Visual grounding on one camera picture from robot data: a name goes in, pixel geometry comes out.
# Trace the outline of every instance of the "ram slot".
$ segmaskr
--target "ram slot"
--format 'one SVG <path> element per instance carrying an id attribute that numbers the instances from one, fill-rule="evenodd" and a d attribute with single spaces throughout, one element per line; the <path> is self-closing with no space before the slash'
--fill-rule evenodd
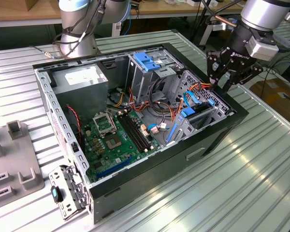
<path id="1" fill-rule="evenodd" d="M 136 128 L 132 119 L 128 115 L 119 116 L 117 117 L 117 119 L 125 129 L 130 139 L 136 145 L 140 153 L 143 153 L 146 148 L 148 149 L 150 147 L 149 143 L 146 141 L 146 139 L 143 137 L 140 131 Z"/>

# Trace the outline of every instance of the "wooden table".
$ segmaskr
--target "wooden table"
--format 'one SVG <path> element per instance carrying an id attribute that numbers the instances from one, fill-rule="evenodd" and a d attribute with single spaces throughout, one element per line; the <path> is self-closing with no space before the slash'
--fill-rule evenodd
<path id="1" fill-rule="evenodd" d="M 230 3 L 225 0 L 219 3 L 216 10 Z M 221 14 L 239 14 L 242 7 L 235 5 L 221 12 Z M 186 3 L 169 5 L 165 1 L 157 2 L 143 1 L 140 3 L 138 18 L 157 18 L 157 17 L 179 17 L 194 16 L 198 12 L 198 7 L 190 6 Z M 137 17 L 136 10 L 132 9 L 131 19 Z M 0 7 L 0 27 L 45 25 L 61 23 L 60 9 L 56 0 L 39 0 L 28 12 Z"/>

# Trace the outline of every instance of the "motherboard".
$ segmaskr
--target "motherboard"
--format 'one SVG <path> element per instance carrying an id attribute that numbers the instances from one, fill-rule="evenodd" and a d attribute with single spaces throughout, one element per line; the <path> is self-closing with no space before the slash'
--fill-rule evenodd
<path id="1" fill-rule="evenodd" d="M 142 121 L 134 111 L 103 113 L 85 124 L 87 176 L 95 182 L 121 168 L 157 152 L 160 144 L 142 134 Z"/>

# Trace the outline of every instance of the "expansion slot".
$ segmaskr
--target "expansion slot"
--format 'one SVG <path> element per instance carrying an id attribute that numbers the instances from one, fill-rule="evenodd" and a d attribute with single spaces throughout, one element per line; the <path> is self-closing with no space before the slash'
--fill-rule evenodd
<path id="1" fill-rule="evenodd" d="M 122 161 L 121 163 L 115 165 L 114 167 L 111 167 L 111 168 L 109 168 L 109 169 L 107 169 L 107 170 L 105 170 L 105 171 L 103 171 L 101 173 L 98 173 L 97 174 L 97 178 L 102 178 L 102 177 L 104 177 L 104 176 L 106 176 L 108 174 L 111 174 L 111 173 L 117 171 L 118 169 L 121 169 L 122 167 L 128 165 L 129 164 L 129 161 L 131 159 L 132 159 L 132 157 L 126 159 L 125 161 Z"/>
<path id="2" fill-rule="evenodd" d="M 134 122 L 132 121 L 132 119 L 129 117 L 128 114 L 120 115 L 117 117 L 117 119 L 127 132 L 130 139 L 136 145 L 140 153 L 143 153 L 145 149 L 150 148 L 149 143 L 141 134 L 141 132 L 138 130 L 138 128 L 135 126 Z"/>

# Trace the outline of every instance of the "small label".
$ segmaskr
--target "small label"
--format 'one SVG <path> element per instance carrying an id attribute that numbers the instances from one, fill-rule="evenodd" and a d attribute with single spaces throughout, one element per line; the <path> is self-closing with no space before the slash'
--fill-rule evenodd
<path id="1" fill-rule="evenodd" d="M 97 84 L 99 82 L 98 79 L 100 78 L 95 66 L 90 69 L 67 73 L 65 74 L 65 77 L 70 86 L 86 81 L 92 81 L 93 84 Z"/>
<path id="2" fill-rule="evenodd" d="M 276 83 L 273 82 L 269 82 L 267 83 L 271 88 L 278 88 L 278 85 Z"/>
<path id="3" fill-rule="evenodd" d="M 165 129 L 165 128 L 166 128 L 166 123 L 161 122 L 160 127 L 161 127 L 162 129 Z"/>
<path id="4" fill-rule="evenodd" d="M 280 93 L 277 93 L 281 98 L 286 98 L 286 96 L 288 97 L 288 95 L 284 92 L 280 92 Z"/>

